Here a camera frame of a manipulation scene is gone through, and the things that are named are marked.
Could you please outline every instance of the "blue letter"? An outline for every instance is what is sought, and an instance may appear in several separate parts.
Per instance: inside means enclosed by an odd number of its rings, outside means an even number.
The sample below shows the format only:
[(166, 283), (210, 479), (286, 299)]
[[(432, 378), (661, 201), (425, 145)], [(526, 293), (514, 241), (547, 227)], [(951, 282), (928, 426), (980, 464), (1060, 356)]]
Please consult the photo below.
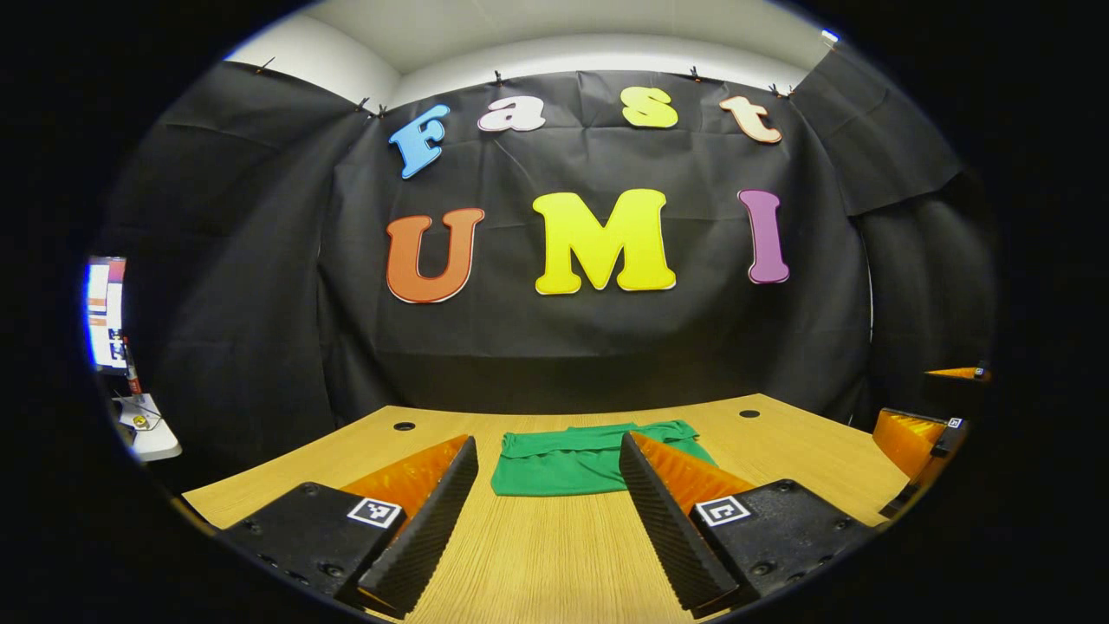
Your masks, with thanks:
[[(442, 124), (436, 120), (449, 112), (450, 109), (446, 104), (436, 104), (389, 136), (389, 142), (400, 147), (400, 157), (405, 158), (405, 167), (400, 171), (401, 177), (407, 180), (416, 175), (417, 171), (431, 164), (431, 161), (442, 153), (442, 147), (429, 146), (427, 142), (441, 141), (446, 136)], [(427, 123), (427, 127), (420, 129), (424, 123)]]

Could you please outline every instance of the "green towel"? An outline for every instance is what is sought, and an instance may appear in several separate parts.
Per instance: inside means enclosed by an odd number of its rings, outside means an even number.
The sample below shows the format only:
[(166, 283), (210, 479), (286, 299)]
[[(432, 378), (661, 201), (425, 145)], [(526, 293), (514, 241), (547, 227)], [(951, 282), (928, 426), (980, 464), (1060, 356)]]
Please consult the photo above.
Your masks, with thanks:
[(620, 440), (634, 431), (716, 466), (696, 443), (685, 421), (639, 427), (571, 427), (546, 433), (506, 433), (492, 473), (500, 497), (569, 497), (625, 490), (620, 475)]

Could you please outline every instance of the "wooden table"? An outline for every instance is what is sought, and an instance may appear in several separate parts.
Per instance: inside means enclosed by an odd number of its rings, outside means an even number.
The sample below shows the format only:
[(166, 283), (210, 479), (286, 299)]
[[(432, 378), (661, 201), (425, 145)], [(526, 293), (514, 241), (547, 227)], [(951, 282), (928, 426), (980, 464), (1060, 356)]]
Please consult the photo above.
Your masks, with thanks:
[[(742, 410), (761, 416), (741, 418)], [(869, 525), (885, 520), (878, 510), (907, 482), (868, 434), (754, 395), (550, 417), (383, 408), (184, 497), (208, 522), (226, 528), (304, 481), (342, 488), (410, 453), (470, 434), (480, 462), (477, 481), (435, 576), (405, 622), (689, 623), (694, 620), (679, 606), (627, 492), (502, 498), (489, 485), (506, 432), (678, 419), (701, 434), (701, 446), (720, 468), (755, 485), (793, 479)], [(416, 428), (394, 430), (401, 421)]]

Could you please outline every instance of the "purple letter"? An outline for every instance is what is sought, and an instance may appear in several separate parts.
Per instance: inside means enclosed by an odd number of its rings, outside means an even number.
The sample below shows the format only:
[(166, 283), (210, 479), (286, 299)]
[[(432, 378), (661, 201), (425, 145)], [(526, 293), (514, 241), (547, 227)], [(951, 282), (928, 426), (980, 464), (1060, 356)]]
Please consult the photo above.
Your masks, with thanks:
[(782, 262), (782, 242), (777, 235), (777, 195), (766, 191), (740, 191), (740, 201), (747, 206), (755, 260), (747, 276), (756, 284), (776, 284), (790, 278), (790, 267)]

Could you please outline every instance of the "white wall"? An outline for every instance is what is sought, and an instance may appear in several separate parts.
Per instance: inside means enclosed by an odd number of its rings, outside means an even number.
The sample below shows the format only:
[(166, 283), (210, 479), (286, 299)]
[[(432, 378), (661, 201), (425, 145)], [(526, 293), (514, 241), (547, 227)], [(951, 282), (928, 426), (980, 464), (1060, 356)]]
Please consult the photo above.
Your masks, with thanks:
[(228, 61), (295, 75), (352, 102), (368, 96), (367, 110), (388, 104), (400, 74), (368, 48), (307, 16), (277, 22), (238, 47)]
[(796, 86), (808, 73), (752, 52), (673, 37), (648, 34), (576, 34), (536, 39), (474, 52), (404, 75), (391, 108), (502, 78), (574, 70), (647, 70), (698, 73), (760, 89)]

